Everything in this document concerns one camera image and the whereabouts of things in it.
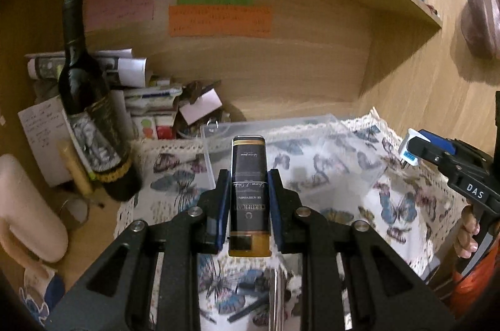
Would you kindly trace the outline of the right hand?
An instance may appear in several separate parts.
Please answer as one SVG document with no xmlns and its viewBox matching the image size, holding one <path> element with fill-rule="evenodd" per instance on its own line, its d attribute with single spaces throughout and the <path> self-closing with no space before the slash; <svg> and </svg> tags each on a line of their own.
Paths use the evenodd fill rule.
<svg viewBox="0 0 500 331">
<path fill-rule="evenodd" d="M 455 237 L 453 247 L 457 257 L 468 259 L 477 251 L 478 244 L 474 239 L 480 231 L 480 225 L 473 214 L 473 208 L 467 206 L 462 210 L 460 227 Z"/>
</svg>

